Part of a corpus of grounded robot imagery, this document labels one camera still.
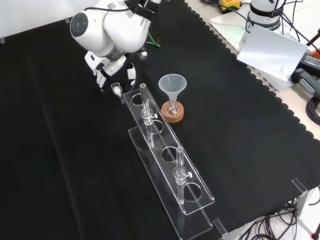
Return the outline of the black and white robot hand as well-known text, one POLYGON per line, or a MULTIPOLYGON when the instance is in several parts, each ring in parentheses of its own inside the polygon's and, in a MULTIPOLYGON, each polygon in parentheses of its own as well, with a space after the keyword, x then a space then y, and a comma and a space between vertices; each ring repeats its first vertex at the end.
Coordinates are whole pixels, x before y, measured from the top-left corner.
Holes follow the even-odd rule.
POLYGON ((119 83, 125 93, 133 89, 136 83, 136 69, 125 55, 116 61, 109 61, 106 57, 98 57, 88 51, 84 59, 96 76, 96 84, 101 91, 111 90, 114 83, 119 83))

